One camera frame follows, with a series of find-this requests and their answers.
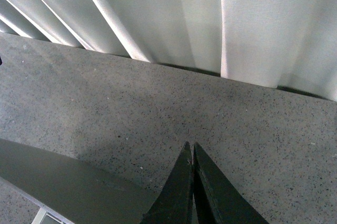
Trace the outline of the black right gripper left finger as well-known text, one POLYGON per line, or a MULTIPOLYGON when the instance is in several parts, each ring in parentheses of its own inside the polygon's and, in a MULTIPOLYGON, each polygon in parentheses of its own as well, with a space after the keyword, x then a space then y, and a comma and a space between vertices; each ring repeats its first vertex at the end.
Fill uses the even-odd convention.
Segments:
POLYGON ((185 142, 161 193, 141 223, 191 223, 193 162, 190 143, 185 142))

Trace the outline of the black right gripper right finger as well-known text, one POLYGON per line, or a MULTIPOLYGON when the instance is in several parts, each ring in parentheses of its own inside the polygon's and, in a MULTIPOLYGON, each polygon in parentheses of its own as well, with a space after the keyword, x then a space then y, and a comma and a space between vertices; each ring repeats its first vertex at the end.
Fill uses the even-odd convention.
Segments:
POLYGON ((199 223, 267 223, 198 143, 194 144, 193 161, 199 223))

